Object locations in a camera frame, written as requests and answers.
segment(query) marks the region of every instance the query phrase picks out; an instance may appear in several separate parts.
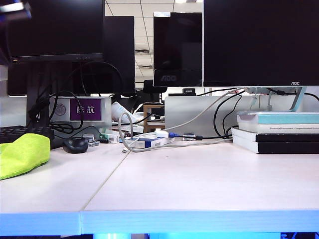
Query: gray partition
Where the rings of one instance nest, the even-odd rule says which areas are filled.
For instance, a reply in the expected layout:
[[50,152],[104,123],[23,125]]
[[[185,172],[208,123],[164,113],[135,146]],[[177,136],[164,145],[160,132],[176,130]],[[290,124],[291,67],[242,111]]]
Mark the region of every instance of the gray partition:
[[[182,124],[195,116],[197,116],[203,109],[209,106],[213,101],[215,101],[217,96],[184,96],[184,97],[166,97],[165,99],[165,127],[169,128]],[[225,104],[223,104],[218,110],[216,117],[216,126],[218,131],[223,134],[222,120],[226,114],[232,111],[235,103],[239,99],[236,96]],[[236,110],[230,114],[225,120],[225,128],[236,125],[236,112],[238,111],[249,111],[250,106],[254,96],[243,96],[239,101]],[[272,96],[271,105],[274,111],[287,111],[292,102],[294,96]],[[217,104],[213,105],[206,113],[201,115],[198,119],[191,122],[188,125],[171,130],[178,134],[183,134],[185,132],[194,132],[196,135],[202,136],[217,136],[213,128],[213,116],[218,104],[222,102],[219,101]],[[265,111],[267,110],[268,96],[257,96],[255,105],[251,108],[252,111]]]

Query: computer mouse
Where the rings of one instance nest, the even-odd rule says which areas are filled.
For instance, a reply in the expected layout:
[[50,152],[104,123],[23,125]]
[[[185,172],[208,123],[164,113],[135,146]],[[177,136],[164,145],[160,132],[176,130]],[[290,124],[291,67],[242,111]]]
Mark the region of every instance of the computer mouse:
[[82,137],[67,138],[63,141],[63,149],[68,153],[85,153],[88,146],[88,140]]

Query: yellow-green microfiber cloth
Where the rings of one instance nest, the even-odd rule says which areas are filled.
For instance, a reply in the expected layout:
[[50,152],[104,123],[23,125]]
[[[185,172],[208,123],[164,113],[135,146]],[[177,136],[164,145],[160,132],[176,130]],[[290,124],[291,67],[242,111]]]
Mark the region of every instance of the yellow-green microfiber cloth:
[[26,133],[13,143],[0,144],[0,180],[14,177],[46,163],[50,158],[50,139]]

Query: desk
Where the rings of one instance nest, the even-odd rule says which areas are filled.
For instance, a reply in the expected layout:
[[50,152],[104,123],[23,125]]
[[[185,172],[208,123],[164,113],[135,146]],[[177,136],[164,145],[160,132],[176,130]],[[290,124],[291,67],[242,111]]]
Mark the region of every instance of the desk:
[[52,234],[51,221],[58,235],[319,231],[318,155],[231,143],[128,155],[100,147],[79,157],[58,149],[47,165],[2,181],[1,235]]
[[0,181],[0,235],[78,235],[80,212],[128,155],[119,144],[83,154],[51,151],[48,163]]
[[130,153],[82,220],[84,233],[318,231],[319,156],[232,143]]

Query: stack of books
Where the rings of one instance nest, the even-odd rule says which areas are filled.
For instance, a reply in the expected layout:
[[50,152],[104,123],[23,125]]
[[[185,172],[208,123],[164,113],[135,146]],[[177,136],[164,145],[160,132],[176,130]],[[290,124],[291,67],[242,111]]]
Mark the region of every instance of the stack of books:
[[260,154],[319,153],[319,113],[238,113],[233,142]]

